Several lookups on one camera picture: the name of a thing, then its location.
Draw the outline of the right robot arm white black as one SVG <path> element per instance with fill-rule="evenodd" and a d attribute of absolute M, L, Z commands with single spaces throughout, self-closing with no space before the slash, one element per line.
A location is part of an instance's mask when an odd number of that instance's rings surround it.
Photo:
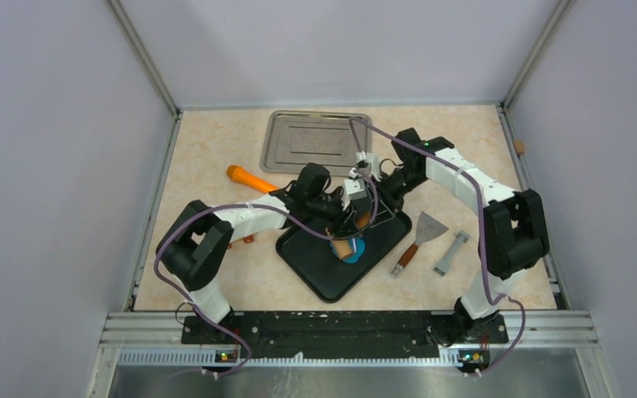
<path fill-rule="evenodd" d="M 549 253 L 542 198 L 533 189 L 517 191 L 496 181 L 445 138 L 424 141 L 414 129 L 383 137 L 402 161 L 407 187 L 436 182 L 478 217 L 480 271 L 452 315 L 455 335 L 474 342 L 513 286 Z"/>

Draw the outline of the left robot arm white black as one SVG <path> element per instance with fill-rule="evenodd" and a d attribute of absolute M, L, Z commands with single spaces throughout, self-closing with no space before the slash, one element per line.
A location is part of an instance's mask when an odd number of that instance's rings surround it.
<path fill-rule="evenodd" d="M 155 265 L 171 274 L 166 283 L 202 318 L 209 340 L 224 342 L 233 329 L 216 279 L 231 243 L 295 225 L 326 240 L 340 260 L 358 252 L 357 238 L 377 216 L 377 183 L 359 167 L 335 191 L 328 192 L 329 183 L 328 170 L 310 163 L 287 186 L 255 200 L 214 207 L 191 201 L 182 210 L 156 249 Z"/>

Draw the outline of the wooden rolling pin roller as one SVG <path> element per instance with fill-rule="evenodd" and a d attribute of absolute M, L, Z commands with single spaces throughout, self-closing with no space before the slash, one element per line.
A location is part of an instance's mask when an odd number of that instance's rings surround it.
<path fill-rule="evenodd" d="M 332 239 L 330 246 L 333 253 L 344 262 L 354 262 L 359 257 L 358 238 L 362 234 L 362 230 L 369 226 L 372 218 L 371 212 L 366 212 L 355 220 L 356 230 L 351 234 L 339 239 Z"/>

